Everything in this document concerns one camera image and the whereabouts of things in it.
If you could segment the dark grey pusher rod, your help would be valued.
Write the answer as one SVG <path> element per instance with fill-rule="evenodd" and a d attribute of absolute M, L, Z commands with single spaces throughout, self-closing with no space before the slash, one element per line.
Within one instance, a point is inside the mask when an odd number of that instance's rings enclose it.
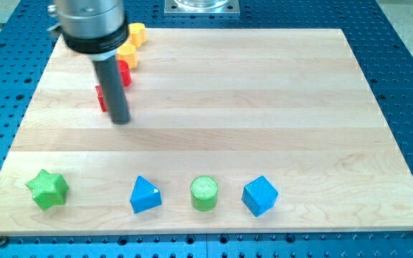
<path fill-rule="evenodd" d="M 103 98 L 111 121 L 117 125 L 130 122 L 128 101 L 123 89 L 118 63 L 115 56 L 92 61 L 95 74 L 102 88 Z"/>

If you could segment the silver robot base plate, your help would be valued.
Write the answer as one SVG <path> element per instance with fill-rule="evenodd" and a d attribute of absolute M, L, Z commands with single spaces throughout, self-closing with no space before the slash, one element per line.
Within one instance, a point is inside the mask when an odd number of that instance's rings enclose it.
<path fill-rule="evenodd" d="M 238 0 L 165 0 L 165 16 L 239 15 Z"/>

